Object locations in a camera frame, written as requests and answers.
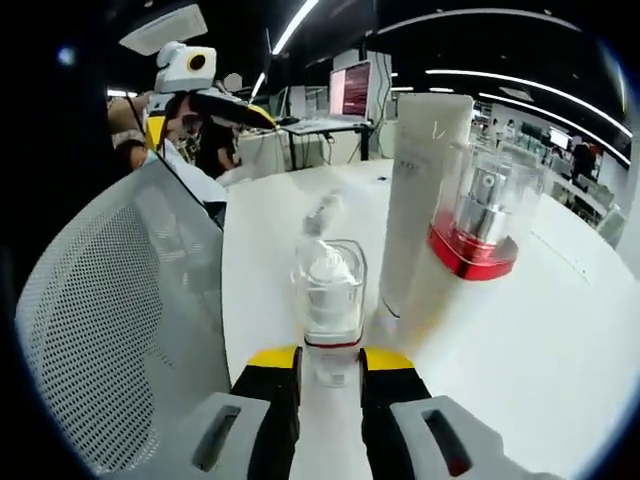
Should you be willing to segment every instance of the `clear plastic container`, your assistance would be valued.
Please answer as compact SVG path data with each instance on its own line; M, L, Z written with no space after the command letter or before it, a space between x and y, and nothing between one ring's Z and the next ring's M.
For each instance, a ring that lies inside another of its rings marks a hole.
M491 280L511 271L529 234L545 170L487 146L454 146L445 165L428 244L457 276Z
M317 378L347 383L362 339L366 261L357 242L302 237L291 275L296 315Z

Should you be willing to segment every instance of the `ceiling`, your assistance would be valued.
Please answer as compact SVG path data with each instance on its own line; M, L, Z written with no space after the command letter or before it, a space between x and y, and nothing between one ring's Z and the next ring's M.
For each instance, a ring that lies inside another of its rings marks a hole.
M332 38L339 37L337 33L319 36L319 28L323 25L327 25L330 31L329 26L333 25L336 30L335 24L340 23L344 25L340 27L342 30L360 28L364 33L366 22L354 24L353 5L362 10L371 1L374 0L320 0L318 7L292 37L287 50L294 52L295 56L296 47L309 50L307 45L316 36L322 39L322 43L330 43ZM327 11L327 5L331 4L335 13L338 7L333 5L340 5L340 2L351 4L351 11L346 12L348 15L342 12L341 17ZM396 86L412 86L416 91L428 91L434 86L450 87L474 96L484 92L507 98L509 96L499 87L524 88L533 99L533 105L583 126L624 153L628 149L628 138L619 129L556 94L513 82L425 73L427 69L472 70L538 82L588 102L624 123L627 110L621 101L618 68L613 65L619 60L625 66L628 92L631 85L639 85L635 75L640 72L640 54L628 40L629 32L635 28L633 16L630 12L624 15L626 10L620 2L609 0L607 8L602 4L597 9L583 5L578 10L551 1L376 0L379 32L408 19L425 15L435 18L379 35L374 33L368 38L367 46L371 50L391 54L393 70L398 73L394 78ZM145 0L130 0L126 18L120 18L119 28L125 29L127 22L131 23L144 13L169 3L167 0L155 0L151 7L145 8ZM307 84L328 82L330 61L316 65L304 74L302 67L293 62L287 64L280 59L269 64L266 30L270 32L271 44L275 45L304 0L200 0L198 3L209 32L188 43L213 46L218 50L220 78L229 73L239 73L245 85L253 85L262 71L270 70L271 78L265 91L277 91L286 78ZM500 13L487 10L496 8L504 10ZM447 16L452 10L473 13ZM514 15L513 10L533 12L539 18ZM554 20L565 24L554 23ZM342 41L349 38L353 43L353 31L350 33ZM322 50L331 51L330 47L343 50L348 45L329 45ZM112 87L138 91L150 88L156 73L153 57L141 57L118 45L114 45L111 51L108 69Z

